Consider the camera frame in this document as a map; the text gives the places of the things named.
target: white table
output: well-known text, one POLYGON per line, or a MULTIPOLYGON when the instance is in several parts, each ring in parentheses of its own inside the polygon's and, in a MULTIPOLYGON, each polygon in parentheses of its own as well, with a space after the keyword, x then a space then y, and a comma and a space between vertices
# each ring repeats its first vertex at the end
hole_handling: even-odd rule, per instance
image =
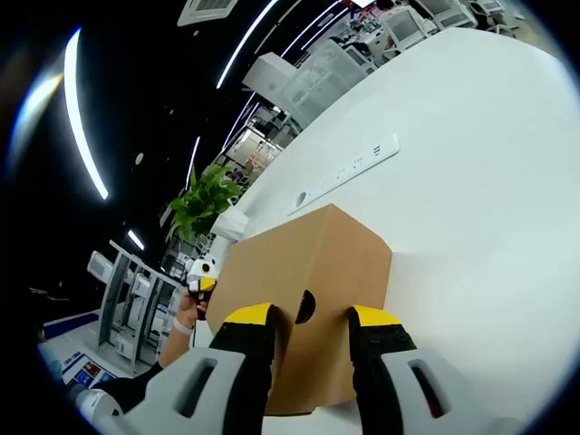
MULTIPOLYGON (((580 103, 551 55, 449 29, 345 94, 241 199, 245 237, 287 220, 318 174, 397 133, 401 152, 292 218, 334 203, 394 256, 385 309, 497 415, 528 421, 580 337, 580 103)), ((268 418, 265 433, 360 433, 356 409, 268 418)))

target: cardboard box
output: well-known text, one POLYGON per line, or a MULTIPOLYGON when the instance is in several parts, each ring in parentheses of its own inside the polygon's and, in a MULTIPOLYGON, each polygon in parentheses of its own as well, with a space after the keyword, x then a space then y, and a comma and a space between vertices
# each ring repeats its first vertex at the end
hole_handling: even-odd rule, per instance
POLYGON ((334 205, 230 248, 207 318, 215 333, 243 306, 281 310, 267 415, 354 399, 346 311, 383 308, 391 257, 380 237, 334 205))

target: green plant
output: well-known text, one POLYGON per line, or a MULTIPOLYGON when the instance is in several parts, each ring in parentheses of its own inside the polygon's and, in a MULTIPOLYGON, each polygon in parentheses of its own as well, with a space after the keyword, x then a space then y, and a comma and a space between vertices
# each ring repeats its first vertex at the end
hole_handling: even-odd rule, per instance
POLYGON ((180 198, 171 201, 176 213, 166 240, 178 231, 179 237, 189 240, 191 233, 207 234, 218 215, 229 208, 229 199, 242 193, 234 181, 223 180, 230 168, 214 166, 199 180, 195 170, 191 171, 189 190, 180 198))

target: ceiling light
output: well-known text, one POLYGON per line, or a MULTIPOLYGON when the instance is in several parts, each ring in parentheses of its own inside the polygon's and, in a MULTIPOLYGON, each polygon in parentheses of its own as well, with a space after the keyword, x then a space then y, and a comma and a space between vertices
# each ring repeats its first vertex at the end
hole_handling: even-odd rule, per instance
POLYGON ((133 241, 133 243, 135 245, 137 245, 137 247, 142 251, 143 249, 145 249, 145 245, 143 245, 143 242, 141 242, 139 240, 139 238, 137 237, 137 235, 135 233, 133 233, 133 230, 130 229, 129 232, 127 233, 130 237, 130 239, 133 241))
POLYGON ((244 35, 242 40, 239 42, 236 50, 232 54, 232 57, 229 58, 229 61, 227 62, 227 65, 226 65, 226 68, 224 68, 224 71, 221 73, 221 77, 219 78, 219 81, 217 82, 216 89, 221 88, 221 85, 224 83, 224 80, 227 77, 227 73, 229 73, 229 70, 231 69, 232 65, 234 64, 234 61, 236 60, 237 56, 239 55, 239 52, 241 52, 242 48, 244 47, 244 44, 247 42, 250 35, 256 30, 257 26, 264 19, 266 14, 268 12, 270 12, 270 9, 272 9, 276 3, 278 3, 278 0, 270 0, 270 3, 268 3, 268 5, 264 8, 264 10, 260 13, 260 15, 257 16, 256 20, 254 20, 252 25, 249 26, 249 28, 246 31, 246 34, 244 35))
POLYGON ((276 24, 274 24, 274 27, 272 27, 272 30, 270 30, 270 32, 268 32, 268 34, 266 35, 266 38, 264 38, 264 39, 262 40, 262 42, 260 43, 260 45, 259 45, 259 46, 256 48, 256 50, 254 51, 254 54, 257 54, 257 52, 259 52, 259 51, 262 49, 262 46, 264 46, 264 44, 266 43, 266 41, 268 40, 268 38, 269 38, 270 36, 272 36, 272 33, 273 33, 273 32, 274 32, 274 31, 275 31, 275 30, 278 28, 278 26, 279 26, 279 25, 280 25, 280 24, 281 24, 281 23, 282 23, 282 22, 285 20, 285 18, 286 18, 287 16, 289 16, 289 15, 290 15, 290 13, 292 13, 292 11, 294 11, 294 9, 295 9, 295 8, 296 8, 298 5, 300 5, 300 3, 302 3, 302 0, 296 0, 296 2, 295 2, 295 3, 294 3, 292 6, 290 6, 290 9, 288 9, 288 10, 286 11, 286 13, 285 13, 284 15, 282 15, 282 18, 280 18, 280 19, 278 20, 278 22, 277 22, 276 24))
POLYGON ((308 40, 308 42, 307 42, 307 43, 305 43, 305 44, 302 46, 302 48, 301 48, 300 50, 304 50, 304 48, 306 48, 308 45, 310 45, 310 43, 311 43, 312 41, 314 41, 314 40, 315 40, 315 39, 316 39, 318 36, 320 36, 320 34, 321 34, 321 33, 322 33, 324 30, 326 30, 326 29, 327 29, 327 28, 328 28, 328 27, 329 27, 331 24, 333 24, 333 23, 334 23, 336 20, 338 20, 338 19, 339 19, 341 16, 343 16, 343 15, 344 15, 344 14, 346 14, 347 12, 348 12, 348 7, 347 7, 347 8, 345 8, 345 9, 344 9, 344 10, 343 10, 343 11, 342 11, 340 14, 338 14, 338 15, 337 15, 335 18, 333 18, 333 19, 332 19, 332 20, 330 20, 328 23, 326 23, 326 25, 324 25, 322 29, 320 29, 318 32, 316 32, 316 34, 315 34, 315 35, 314 35, 312 38, 310 38, 310 39, 308 40))
POLYGON ((239 120, 242 119, 242 116, 244 116, 244 113, 246 112, 247 106, 250 105, 250 102, 252 101, 252 99, 254 98, 254 96, 256 95, 255 92, 252 92, 252 95, 250 95, 250 98, 247 99, 247 103, 244 106, 244 109, 242 109, 242 111, 239 113, 239 115, 237 115, 236 118, 236 122, 234 122, 234 125, 232 125, 232 130, 229 131, 229 134, 226 137, 226 141, 224 142, 224 145, 221 147, 221 150, 225 150, 227 143, 229 142, 229 138, 232 137, 232 134, 234 133, 234 130, 236 129, 237 123, 239 122, 239 120))
POLYGON ((294 44, 296 44, 298 42, 298 40, 300 38, 302 38, 304 36, 304 34, 306 32, 308 32, 313 25, 315 25, 316 23, 318 23, 318 20, 320 20, 323 16, 325 16, 326 14, 328 14, 330 12, 330 10, 333 7, 335 7, 336 5, 338 5, 339 3, 341 3, 341 1, 340 0, 336 0, 334 3, 332 3, 326 9, 324 9, 302 32, 300 32, 300 34, 290 43, 290 45, 288 45, 286 47, 286 49, 282 53, 281 57, 286 56, 286 54, 292 49, 292 47, 294 47, 294 44))
POLYGON ((89 171, 95 188, 99 190, 101 197, 106 199, 109 196, 109 192, 105 188, 99 171, 92 160, 89 144, 82 130, 81 110, 79 109, 79 99, 76 91, 76 60, 80 33, 81 29, 74 33, 68 44, 66 44, 66 50, 64 52, 64 99, 66 100, 66 110, 69 113, 72 134, 74 135, 76 146, 81 153, 82 162, 89 171))
POLYGON ((62 78, 62 74, 54 76, 43 74, 34 81, 26 94, 20 111, 18 111, 8 147, 10 172, 16 168, 18 161, 22 158, 26 144, 32 137, 62 78))
POLYGON ((191 160, 189 161, 189 170, 188 170, 188 177, 185 179, 185 190, 188 190, 189 187, 189 180, 191 179, 191 170, 193 169, 193 159, 196 157, 196 152, 198 152, 198 145, 201 136, 198 136, 196 140, 196 144, 193 146, 193 152, 191 153, 191 160))

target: power strip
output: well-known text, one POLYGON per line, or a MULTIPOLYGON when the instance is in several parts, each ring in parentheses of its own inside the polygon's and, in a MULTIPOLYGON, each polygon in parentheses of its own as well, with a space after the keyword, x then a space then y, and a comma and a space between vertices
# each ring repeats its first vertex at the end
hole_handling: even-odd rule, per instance
POLYGON ((399 137, 396 133, 393 133, 391 137, 392 140, 388 143, 368 147, 364 152, 351 159, 349 163, 324 177, 314 188, 300 192, 289 215, 397 154, 401 150, 399 137))

